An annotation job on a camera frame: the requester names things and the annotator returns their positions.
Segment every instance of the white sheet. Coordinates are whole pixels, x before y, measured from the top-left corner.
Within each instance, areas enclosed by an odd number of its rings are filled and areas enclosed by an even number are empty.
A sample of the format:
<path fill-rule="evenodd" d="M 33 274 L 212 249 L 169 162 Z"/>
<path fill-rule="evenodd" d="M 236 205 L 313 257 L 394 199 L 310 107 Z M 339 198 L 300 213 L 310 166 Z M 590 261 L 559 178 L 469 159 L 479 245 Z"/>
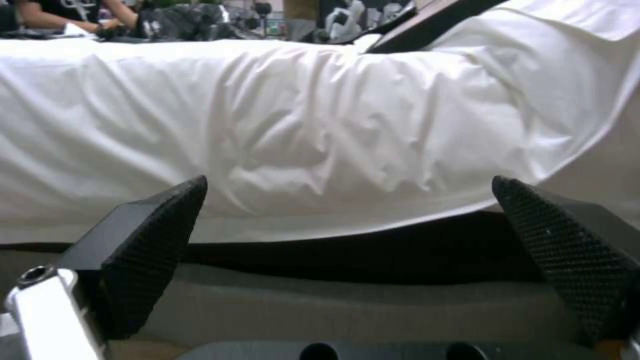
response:
<path fill-rule="evenodd" d="M 0 241 L 74 241 L 115 204 L 197 174 L 210 187 L 195 242 L 485 208 L 494 175 L 550 179 L 616 125 L 639 28 L 637 1 L 514 0 L 421 53 L 3 41 Z"/>

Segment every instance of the silver metal part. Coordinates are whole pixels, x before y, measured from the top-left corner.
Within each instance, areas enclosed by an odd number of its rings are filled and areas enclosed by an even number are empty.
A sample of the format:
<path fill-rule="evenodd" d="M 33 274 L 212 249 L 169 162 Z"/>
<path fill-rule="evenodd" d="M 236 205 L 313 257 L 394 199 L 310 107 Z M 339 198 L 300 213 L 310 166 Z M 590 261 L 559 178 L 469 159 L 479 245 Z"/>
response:
<path fill-rule="evenodd" d="M 631 335 L 627 346 L 620 352 L 621 360 L 640 360 L 640 327 Z"/>
<path fill-rule="evenodd" d="M 77 274 L 53 269 L 23 284 L 25 277 L 44 273 L 42 267 L 26 272 L 5 301 L 20 328 L 26 358 L 104 359 L 105 344 L 90 329 L 87 309 L 81 309 L 73 296 Z"/>

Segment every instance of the bolt hole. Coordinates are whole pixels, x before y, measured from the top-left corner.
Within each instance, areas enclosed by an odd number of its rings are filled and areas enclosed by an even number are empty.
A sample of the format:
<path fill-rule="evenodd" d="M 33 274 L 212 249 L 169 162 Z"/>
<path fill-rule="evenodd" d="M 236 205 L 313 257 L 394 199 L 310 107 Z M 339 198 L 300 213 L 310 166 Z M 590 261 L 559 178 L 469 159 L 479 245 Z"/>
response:
<path fill-rule="evenodd" d="M 327 344 L 311 344 L 302 350 L 300 360 L 338 360 L 338 353 Z"/>
<path fill-rule="evenodd" d="M 482 350 L 468 343 L 455 343 L 447 349 L 447 360 L 487 360 Z"/>

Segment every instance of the person's arm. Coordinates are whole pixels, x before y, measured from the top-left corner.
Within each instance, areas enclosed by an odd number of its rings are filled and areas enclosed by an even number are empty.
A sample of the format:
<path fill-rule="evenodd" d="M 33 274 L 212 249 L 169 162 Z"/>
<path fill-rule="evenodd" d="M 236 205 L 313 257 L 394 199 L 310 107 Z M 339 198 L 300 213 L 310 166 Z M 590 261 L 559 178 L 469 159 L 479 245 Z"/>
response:
<path fill-rule="evenodd" d="M 122 3 L 121 0 L 102 0 L 102 4 L 111 11 L 111 14 L 125 24 L 129 29 L 136 28 L 138 14 Z"/>
<path fill-rule="evenodd" d="M 17 1 L 15 7 L 18 9 L 18 12 L 22 17 L 22 21 L 29 28 L 64 29 L 70 22 L 85 31 L 89 31 L 90 33 L 94 33 L 99 29 L 98 24 L 94 24 L 92 22 L 69 20 L 51 13 L 43 12 L 40 4 L 32 3 L 28 0 Z"/>

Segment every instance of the hole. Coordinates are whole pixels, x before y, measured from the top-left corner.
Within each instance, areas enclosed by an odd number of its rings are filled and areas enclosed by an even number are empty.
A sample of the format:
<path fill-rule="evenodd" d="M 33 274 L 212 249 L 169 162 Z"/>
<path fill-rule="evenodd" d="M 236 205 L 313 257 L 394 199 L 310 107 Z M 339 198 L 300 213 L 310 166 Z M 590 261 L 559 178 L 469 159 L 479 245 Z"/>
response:
<path fill-rule="evenodd" d="M 468 343 L 455 343 L 447 349 L 447 360 L 487 360 L 482 350 Z"/>
<path fill-rule="evenodd" d="M 35 268 L 31 268 L 27 270 L 26 273 L 22 274 L 22 280 L 25 281 L 35 281 L 41 278 L 44 274 L 47 273 L 47 268 L 44 266 L 38 266 Z"/>
<path fill-rule="evenodd" d="M 327 344 L 311 344 L 302 350 L 300 360 L 338 360 L 338 353 Z"/>

